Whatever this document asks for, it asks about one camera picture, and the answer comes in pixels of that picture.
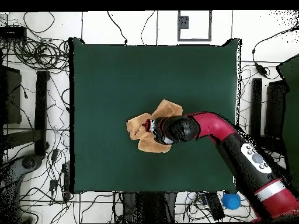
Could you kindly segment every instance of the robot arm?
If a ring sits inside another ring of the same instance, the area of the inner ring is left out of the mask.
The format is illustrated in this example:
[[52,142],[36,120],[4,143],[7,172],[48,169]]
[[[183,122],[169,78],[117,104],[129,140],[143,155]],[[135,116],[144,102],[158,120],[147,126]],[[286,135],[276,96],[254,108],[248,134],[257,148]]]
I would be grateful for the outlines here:
[[147,120],[144,126],[155,134],[157,142],[164,145],[210,137],[258,217],[299,216],[299,202],[274,171],[277,166],[274,160],[260,155],[258,147],[249,144],[221,116],[199,112]]

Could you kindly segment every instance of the green mat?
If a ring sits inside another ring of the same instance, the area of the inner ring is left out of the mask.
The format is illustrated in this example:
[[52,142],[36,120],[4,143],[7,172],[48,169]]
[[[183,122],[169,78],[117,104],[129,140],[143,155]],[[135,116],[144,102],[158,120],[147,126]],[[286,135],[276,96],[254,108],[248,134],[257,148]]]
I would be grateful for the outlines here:
[[293,185],[299,191],[299,54],[281,63],[277,70],[290,88],[286,95],[283,141],[287,149],[287,166],[293,177]]
[[146,153],[129,138],[126,122],[167,99],[184,114],[214,111],[234,123],[239,42],[124,46],[70,39],[74,191],[234,191],[209,138]]

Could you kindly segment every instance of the brown towel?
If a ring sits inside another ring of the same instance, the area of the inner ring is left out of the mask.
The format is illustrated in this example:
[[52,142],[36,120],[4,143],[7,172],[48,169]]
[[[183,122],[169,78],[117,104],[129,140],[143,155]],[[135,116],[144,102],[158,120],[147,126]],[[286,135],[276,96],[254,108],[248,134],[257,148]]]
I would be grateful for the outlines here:
[[127,130],[132,140],[139,139],[138,149],[145,152],[161,153],[170,150],[171,145],[163,145],[154,140],[155,135],[145,131],[142,124],[147,119],[158,117],[181,116],[183,109],[180,105],[163,100],[152,115],[144,113],[127,121]]

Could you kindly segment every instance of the blue ball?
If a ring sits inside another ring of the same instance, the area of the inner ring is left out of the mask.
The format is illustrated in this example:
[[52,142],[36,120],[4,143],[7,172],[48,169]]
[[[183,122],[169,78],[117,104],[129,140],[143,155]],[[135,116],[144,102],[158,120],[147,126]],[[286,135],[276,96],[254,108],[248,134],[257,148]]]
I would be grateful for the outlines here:
[[241,198],[239,194],[223,193],[222,204],[227,209],[238,209],[241,205]]

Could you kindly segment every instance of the robot control buttons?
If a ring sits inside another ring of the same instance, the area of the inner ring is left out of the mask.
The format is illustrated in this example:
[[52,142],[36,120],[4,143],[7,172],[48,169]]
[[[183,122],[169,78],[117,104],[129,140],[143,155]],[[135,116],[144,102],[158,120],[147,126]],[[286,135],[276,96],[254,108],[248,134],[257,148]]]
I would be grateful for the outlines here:
[[261,156],[260,154],[253,154],[253,156],[252,156],[252,160],[254,161],[254,162],[256,162],[256,163],[263,163],[263,161],[264,161],[264,158],[263,158],[263,156]]
[[267,163],[264,161],[263,156],[256,153],[256,151],[250,144],[244,143],[241,146],[241,152],[250,161],[251,165],[254,166],[257,171],[266,174],[272,172],[271,167],[269,167]]

